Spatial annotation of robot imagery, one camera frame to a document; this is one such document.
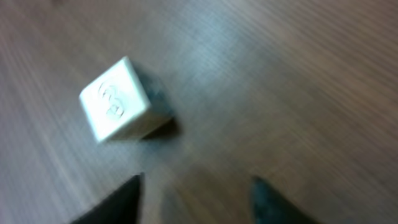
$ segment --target white cube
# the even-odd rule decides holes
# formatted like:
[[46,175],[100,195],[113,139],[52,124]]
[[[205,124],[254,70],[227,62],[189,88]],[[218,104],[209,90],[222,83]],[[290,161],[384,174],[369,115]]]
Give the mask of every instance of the white cube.
[[124,57],[80,93],[98,142],[121,132],[142,138],[172,117],[159,86],[140,78]]

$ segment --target white die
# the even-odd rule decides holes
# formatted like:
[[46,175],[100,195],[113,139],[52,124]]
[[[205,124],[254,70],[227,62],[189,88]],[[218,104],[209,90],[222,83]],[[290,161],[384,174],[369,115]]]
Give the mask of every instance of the white die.
[[145,77],[139,79],[128,57],[92,81],[80,101],[98,142],[127,130],[142,138],[172,115],[162,92]]

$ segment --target engraved symbol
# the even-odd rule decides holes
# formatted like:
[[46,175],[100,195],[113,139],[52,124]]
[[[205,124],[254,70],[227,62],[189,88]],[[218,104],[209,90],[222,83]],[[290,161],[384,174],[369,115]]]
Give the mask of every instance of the engraved symbol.
[[113,119],[119,119],[124,113],[124,107],[118,98],[118,89],[114,85],[106,82],[102,83],[98,89],[99,98],[106,103],[106,114]]

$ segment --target dark pointed object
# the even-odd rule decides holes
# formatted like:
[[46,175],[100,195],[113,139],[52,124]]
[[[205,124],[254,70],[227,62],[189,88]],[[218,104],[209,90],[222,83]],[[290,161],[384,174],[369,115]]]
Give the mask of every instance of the dark pointed object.
[[253,178],[252,206],[256,224],[315,224],[260,177]]
[[134,176],[72,224],[138,223],[142,179],[143,175]]

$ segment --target wood grain surface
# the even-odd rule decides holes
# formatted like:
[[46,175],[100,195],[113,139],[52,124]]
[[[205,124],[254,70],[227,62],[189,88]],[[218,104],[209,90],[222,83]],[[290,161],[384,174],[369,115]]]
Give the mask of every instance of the wood grain surface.
[[[397,223],[397,12],[1,1],[0,223],[68,223],[140,172],[141,223],[253,223],[254,174],[322,223]],[[78,95],[125,55],[162,81],[177,124],[98,146]]]

